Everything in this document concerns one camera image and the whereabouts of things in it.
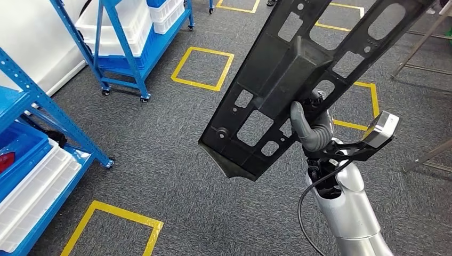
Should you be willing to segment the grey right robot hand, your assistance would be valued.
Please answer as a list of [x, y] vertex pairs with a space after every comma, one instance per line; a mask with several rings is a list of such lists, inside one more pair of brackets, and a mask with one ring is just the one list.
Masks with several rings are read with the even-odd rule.
[[334, 124], [329, 110], [321, 113], [310, 125], [302, 104], [293, 101], [290, 106], [290, 123], [306, 155], [323, 150], [332, 140]]

